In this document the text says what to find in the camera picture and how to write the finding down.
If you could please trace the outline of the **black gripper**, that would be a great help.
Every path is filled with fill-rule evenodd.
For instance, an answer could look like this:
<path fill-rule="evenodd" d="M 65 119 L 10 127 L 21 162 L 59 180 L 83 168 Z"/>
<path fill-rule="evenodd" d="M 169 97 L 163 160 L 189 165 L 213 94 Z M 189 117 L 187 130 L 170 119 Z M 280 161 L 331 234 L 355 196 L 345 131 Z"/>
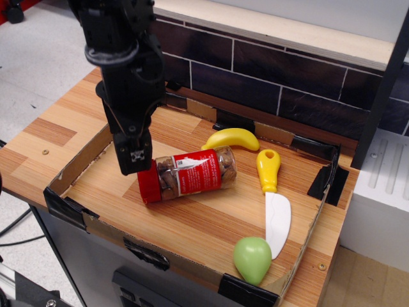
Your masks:
<path fill-rule="evenodd" d="M 137 40 L 137 46 L 127 63 L 102 66 L 102 82 L 96 88 L 123 175 L 151 168 L 151 134 L 145 129 L 165 92 L 165 61 L 158 38 L 146 34 Z"/>

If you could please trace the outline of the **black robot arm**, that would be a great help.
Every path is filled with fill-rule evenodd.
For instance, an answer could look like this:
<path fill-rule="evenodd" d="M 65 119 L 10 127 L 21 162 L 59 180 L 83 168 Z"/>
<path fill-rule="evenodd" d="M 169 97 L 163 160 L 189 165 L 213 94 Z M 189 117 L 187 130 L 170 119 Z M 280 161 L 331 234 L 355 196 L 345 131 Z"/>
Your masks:
<path fill-rule="evenodd" d="M 102 100 L 123 175 L 151 167 L 151 116 L 165 96 L 165 61 L 154 1 L 70 1 L 81 24 L 86 59 L 99 67 Z"/>

